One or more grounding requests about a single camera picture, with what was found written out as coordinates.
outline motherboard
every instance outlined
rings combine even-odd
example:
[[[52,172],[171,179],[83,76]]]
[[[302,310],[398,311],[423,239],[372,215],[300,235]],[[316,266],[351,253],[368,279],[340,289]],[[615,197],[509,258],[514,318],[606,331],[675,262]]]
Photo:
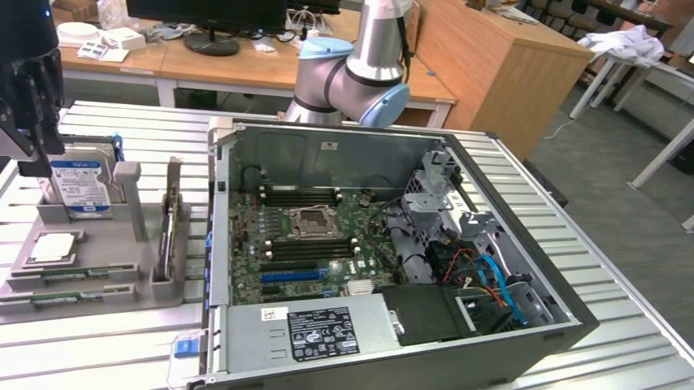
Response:
[[[371,293],[407,278],[384,262],[396,251],[374,218],[383,202],[359,190],[299,195],[230,194],[235,305]]]

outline monitor stand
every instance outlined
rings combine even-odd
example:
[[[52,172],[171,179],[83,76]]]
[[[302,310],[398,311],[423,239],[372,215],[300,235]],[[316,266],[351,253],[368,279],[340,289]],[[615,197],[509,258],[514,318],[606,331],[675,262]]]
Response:
[[[195,53],[223,57],[234,55],[239,51],[239,42],[232,37],[215,35],[215,29],[210,28],[208,34],[191,34],[183,38],[183,43]]]

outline computer monitor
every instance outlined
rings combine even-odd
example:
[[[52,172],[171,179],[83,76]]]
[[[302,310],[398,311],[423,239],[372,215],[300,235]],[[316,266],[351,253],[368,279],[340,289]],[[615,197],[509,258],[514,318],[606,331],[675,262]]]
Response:
[[[184,38],[186,46],[208,55],[231,55],[239,50],[232,37],[215,35],[216,30],[231,32],[284,32],[287,0],[127,0],[132,17],[191,23],[208,28],[208,34]]]
[[[339,0],[287,0],[287,5],[295,10],[308,7],[315,14],[339,14]]]

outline hard drive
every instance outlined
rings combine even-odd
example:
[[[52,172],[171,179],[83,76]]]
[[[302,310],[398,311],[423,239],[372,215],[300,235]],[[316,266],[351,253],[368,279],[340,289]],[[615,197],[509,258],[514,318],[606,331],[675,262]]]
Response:
[[[123,188],[113,179],[123,160],[119,136],[64,136],[65,153],[49,155],[53,175],[39,179],[43,199],[65,205],[72,219],[112,218],[111,205],[124,203]]]

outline power supply label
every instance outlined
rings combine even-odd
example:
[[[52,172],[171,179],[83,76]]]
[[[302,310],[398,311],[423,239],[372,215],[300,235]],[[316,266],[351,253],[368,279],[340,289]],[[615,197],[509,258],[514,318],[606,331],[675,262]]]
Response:
[[[298,362],[359,353],[355,328],[346,307],[290,313],[287,322],[292,356]]]
[[[96,161],[52,161],[53,180],[63,203],[75,211],[104,211],[111,206],[103,173]]]

